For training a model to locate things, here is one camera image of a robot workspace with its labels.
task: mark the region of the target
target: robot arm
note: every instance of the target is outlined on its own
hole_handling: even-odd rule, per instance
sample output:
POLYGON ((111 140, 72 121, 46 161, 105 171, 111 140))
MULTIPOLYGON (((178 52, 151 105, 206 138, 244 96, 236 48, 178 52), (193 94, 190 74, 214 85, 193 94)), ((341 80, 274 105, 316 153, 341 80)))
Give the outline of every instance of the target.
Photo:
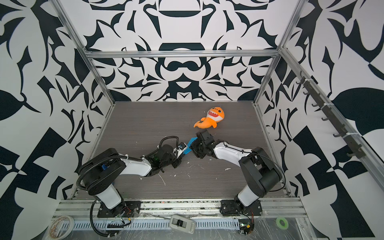
POLYGON ((123 214, 125 202, 118 190, 112 185, 118 175, 135 174, 150 177, 163 171, 163 168, 171 165, 177 168, 187 148, 185 143, 178 144, 179 138, 175 136, 165 137, 158 148, 152 153, 139 158, 119 155, 116 149, 110 148, 86 162, 79 169, 79 178, 76 182, 79 189, 88 192, 101 201, 101 208, 109 209, 109 215, 123 214), (175 138, 176 148, 162 144, 166 139, 175 138))
POLYGON ((227 160, 241 168, 247 185, 235 197, 239 210, 247 209, 281 180, 280 171, 262 148, 243 149, 222 140, 215 141, 206 129, 198 132, 196 136, 197 139, 191 144, 191 149, 197 157, 203 158, 208 155, 227 160))

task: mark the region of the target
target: masking tape roll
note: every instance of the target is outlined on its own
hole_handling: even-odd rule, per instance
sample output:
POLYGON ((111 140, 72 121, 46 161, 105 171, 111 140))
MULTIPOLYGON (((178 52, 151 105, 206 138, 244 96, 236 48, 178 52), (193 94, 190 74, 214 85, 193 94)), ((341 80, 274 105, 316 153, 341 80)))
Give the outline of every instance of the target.
POLYGON ((50 229, 49 229, 49 237, 50 237, 51 239, 54 239, 54 240, 64 239, 64 238, 66 238, 66 237, 71 233, 71 231, 73 230, 73 228, 74 228, 74 219, 73 219, 73 217, 70 217, 70 216, 61 216, 61 217, 59 217, 58 219, 56 219, 56 220, 52 223, 52 226, 51 226, 50 229), (69 225, 67 231, 66 231, 63 235, 61 235, 60 237, 56 237, 56 236, 54 235, 54 232, 57 230, 56 228, 59 226, 59 224, 60 224, 61 221, 66 221, 66 220, 67 220, 67 221, 69 220, 69 222, 70 222, 70 225, 69 225))
POLYGON ((288 229, 288 226, 289 226, 287 219, 284 218, 284 217, 278 217, 278 218, 276 218, 276 224, 277 224, 277 226, 278 226, 280 229, 283 229, 283 230, 288 229))

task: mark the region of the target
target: blue tape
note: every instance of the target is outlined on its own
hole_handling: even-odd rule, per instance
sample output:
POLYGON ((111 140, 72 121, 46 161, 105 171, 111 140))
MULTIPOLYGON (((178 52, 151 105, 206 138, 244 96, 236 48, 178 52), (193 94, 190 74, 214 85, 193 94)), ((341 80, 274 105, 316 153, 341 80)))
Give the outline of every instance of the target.
POLYGON ((190 151, 192 151, 192 149, 190 148, 191 144, 193 143, 193 141, 195 141, 197 139, 197 137, 193 137, 191 138, 191 140, 189 140, 188 144, 187 144, 187 149, 183 151, 183 154, 187 154, 189 153, 190 151))

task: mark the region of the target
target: white debris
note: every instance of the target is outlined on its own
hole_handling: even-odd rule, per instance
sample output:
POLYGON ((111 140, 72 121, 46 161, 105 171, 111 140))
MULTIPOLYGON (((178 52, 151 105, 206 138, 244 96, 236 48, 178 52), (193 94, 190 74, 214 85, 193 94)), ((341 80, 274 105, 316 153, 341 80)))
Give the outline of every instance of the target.
POLYGON ((163 180, 163 183, 164 183, 164 186, 165 186, 166 183, 165 183, 164 179, 161 176, 160 176, 160 178, 161 178, 161 180, 163 180))

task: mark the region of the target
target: shark toy mouth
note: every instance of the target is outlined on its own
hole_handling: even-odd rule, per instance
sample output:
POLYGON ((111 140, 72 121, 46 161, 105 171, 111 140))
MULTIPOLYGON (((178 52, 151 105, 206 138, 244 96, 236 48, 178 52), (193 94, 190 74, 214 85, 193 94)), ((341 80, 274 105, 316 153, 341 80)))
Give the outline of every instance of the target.
POLYGON ((218 114, 216 114, 212 111, 209 111, 208 115, 211 115, 212 117, 218 117, 218 114))

